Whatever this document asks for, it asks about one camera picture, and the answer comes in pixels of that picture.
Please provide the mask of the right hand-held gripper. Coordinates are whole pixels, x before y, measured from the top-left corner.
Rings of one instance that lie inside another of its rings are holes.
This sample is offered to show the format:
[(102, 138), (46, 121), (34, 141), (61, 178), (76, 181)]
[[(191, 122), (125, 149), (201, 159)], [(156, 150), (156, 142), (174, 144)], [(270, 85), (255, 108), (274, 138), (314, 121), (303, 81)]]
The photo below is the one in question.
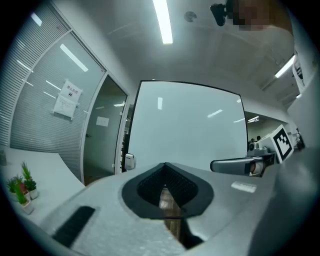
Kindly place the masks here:
[(283, 163), (294, 152), (294, 147), (283, 125), (263, 138), (248, 144), (247, 157), (213, 160), (210, 170), (215, 173), (261, 177), (267, 167)]

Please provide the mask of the translucent plastic waste bin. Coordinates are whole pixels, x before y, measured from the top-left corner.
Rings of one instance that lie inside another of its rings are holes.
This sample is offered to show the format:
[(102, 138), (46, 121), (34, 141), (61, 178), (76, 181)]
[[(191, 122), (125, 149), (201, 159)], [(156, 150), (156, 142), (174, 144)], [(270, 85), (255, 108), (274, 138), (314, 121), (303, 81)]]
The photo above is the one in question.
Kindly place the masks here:
[(133, 170), (136, 167), (136, 159), (133, 154), (127, 153), (124, 158), (124, 169), (127, 171)]

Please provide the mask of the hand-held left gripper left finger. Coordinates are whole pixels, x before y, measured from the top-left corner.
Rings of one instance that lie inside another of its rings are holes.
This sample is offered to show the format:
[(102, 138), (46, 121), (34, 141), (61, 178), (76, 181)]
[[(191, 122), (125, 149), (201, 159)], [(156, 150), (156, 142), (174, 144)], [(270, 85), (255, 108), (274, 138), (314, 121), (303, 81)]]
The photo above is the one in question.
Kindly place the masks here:
[(183, 252), (165, 224), (166, 165), (102, 178), (52, 211), (41, 228), (73, 252)]

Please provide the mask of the small green potted plant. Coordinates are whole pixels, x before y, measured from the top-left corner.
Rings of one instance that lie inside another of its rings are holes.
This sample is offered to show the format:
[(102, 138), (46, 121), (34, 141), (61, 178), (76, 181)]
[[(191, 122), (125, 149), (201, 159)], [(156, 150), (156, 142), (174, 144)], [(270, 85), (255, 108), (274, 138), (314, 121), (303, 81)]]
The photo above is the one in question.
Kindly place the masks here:
[(9, 190), (9, 195), (10, 195), (10, 198), (16, 202), (17, 201), (17, 196), (16, 196), (16, 191), (15, 191), (15, 187), (17, 185), (17, 180), (19, 179), (19, 176), (16, 175), (10, 179), (8, 179), (6, 181), (6, 186)]
[(31, 176), (31, 172), (28, 169), (27, 163), (25, 161), (22, 162), (21, 164), (22, 168), (22, 175), (24, 177), (24, 185), (30, 195), (30, 198), (32, 200), (36, 199), (39, 195), (38, 190), (37, 190), (37, 183), (33, 180)]
[(20, 204), (22, 210), (27, 215), (30, 215), (34, 210), (34, 207), (31, 203), (31, 201), (26, 198), (26, 196), (24, 195), (24, 192), (20, 189), (20, 187), (18, 185), (15, 186), (14, 190), (15, 190), (16, 199), (17, 199), (18, 203)]

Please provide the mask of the frosted glass door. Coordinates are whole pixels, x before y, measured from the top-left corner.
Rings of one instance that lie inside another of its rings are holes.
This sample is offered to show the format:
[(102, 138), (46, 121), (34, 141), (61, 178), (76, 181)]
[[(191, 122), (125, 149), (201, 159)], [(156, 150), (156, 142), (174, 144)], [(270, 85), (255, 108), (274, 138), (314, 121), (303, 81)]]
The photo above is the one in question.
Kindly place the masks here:
[[(92, 107), (83, 151), (83, 175), (85, 184), (112, 176), (118, 134), (127, 94), (107, 76)], [(97, 117), (109, 118), (108, 127), (96, 125)]]

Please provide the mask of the white wall document holder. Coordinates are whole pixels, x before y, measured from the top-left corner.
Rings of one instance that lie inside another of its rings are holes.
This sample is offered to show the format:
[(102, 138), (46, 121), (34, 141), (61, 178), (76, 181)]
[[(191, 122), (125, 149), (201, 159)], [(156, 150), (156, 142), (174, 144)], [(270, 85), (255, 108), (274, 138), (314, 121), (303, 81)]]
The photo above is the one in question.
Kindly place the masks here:
[(61, 91), (57, 95), (51, 113), (63, 115), (72, 121), (76, 108), (80, 105), (79, 100), (82, 93), (83, 89), (73, 84), (69, 79), (66, 79)]

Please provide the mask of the short ceiling light panel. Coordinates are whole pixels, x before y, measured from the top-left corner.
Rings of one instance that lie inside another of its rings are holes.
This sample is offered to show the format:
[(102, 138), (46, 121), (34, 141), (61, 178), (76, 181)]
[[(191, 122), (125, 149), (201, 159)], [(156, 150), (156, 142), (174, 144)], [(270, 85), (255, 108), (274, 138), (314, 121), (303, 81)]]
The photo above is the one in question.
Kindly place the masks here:
[(293, 55), (276, 73), (275, 78), (280, 78), (294, 63), (295, 55)]

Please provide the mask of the small red potted plant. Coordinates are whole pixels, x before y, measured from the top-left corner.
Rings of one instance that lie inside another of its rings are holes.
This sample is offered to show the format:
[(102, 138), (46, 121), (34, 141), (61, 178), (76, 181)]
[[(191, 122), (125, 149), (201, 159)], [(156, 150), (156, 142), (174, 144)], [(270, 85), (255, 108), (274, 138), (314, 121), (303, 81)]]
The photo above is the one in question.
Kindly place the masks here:
[(17, 181), (17, 186), (19, 187), (20, 192), (23, 193), (23, 195), (25, 197), (27, 197), (28, 190), (27, 190), (25, 184), (22, 181), (18, 180)]

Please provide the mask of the long ceiling light bar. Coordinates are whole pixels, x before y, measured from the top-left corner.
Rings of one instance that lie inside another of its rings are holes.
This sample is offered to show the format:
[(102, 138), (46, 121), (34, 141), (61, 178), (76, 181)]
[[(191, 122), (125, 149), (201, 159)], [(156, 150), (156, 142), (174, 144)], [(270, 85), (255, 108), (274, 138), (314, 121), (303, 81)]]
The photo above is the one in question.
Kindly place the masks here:
[(167, 0), (152, 0), (160, 29), (162, 43), (173, 43), (172, 28)]

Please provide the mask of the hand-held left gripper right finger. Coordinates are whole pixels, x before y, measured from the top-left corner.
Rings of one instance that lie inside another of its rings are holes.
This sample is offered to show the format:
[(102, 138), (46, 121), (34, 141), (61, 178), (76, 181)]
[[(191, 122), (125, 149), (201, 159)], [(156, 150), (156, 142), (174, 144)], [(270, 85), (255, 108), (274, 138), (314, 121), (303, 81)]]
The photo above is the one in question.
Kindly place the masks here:
[(199, 178), (213, 195), (200, 215), (187, 218), (187, 231), (196, 242), (190, 251), (249, 251), (254, 232), (273, 194), (275, 170), (262, 177), (226, 174), (171, 163), (189, 179)]

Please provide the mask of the white table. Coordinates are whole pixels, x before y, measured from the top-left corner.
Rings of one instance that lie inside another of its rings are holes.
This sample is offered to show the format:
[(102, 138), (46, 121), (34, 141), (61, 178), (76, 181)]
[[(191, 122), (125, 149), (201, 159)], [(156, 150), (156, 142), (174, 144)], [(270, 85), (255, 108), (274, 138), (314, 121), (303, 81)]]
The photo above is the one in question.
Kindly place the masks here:
[[(15, 212), (37, 226), (58, 206), (85, 188), (57, 153), (27, 151), (0, 145), (1, 151), (6, 156), (6, 165), (0, 165), (0, 188), (4, 190)], [(9, 179), (23, 175), (23, 162), (36, 182), (38, 191), (38, 197), (31, 201), (34, 210), (30, 214), (23, 211), (6, 185)]]

